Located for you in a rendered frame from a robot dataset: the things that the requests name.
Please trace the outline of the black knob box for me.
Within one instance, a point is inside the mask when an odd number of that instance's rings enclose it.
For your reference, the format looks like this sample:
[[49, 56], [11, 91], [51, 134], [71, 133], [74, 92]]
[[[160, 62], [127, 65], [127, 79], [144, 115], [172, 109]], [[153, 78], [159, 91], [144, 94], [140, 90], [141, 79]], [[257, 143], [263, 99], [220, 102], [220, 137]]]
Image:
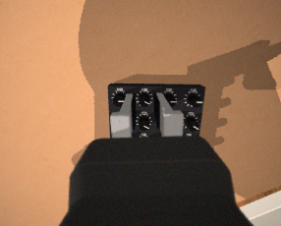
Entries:
[[136, 95], [136, 126], [132, 138], [162, 137], [154, 118], [154, 94], [162, 92], [173, 110], [184, 114], [183, 136], [199, 136], [205, 86], [170, 84], [110, 84], [108, 86], [110, 116], [120, 112], [126, 95]]

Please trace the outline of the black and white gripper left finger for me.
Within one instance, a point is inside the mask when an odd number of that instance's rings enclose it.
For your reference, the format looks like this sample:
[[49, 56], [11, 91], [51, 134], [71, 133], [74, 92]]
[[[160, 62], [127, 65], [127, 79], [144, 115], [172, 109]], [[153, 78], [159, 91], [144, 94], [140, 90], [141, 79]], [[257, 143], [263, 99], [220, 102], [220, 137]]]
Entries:
[[136, 126], [136, 95], [127, 94], [120, 112], [110, 116], [112, 138], [131, 138]]

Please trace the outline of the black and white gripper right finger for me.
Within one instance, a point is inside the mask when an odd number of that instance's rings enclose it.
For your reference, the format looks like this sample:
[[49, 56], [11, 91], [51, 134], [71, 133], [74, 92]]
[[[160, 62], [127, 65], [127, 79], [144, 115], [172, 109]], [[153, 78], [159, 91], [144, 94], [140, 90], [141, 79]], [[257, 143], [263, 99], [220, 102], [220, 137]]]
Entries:
[[183, 135], [184, 114], [173, 110], [162, 92], [154, 94], [154, 118], [162, 137]]

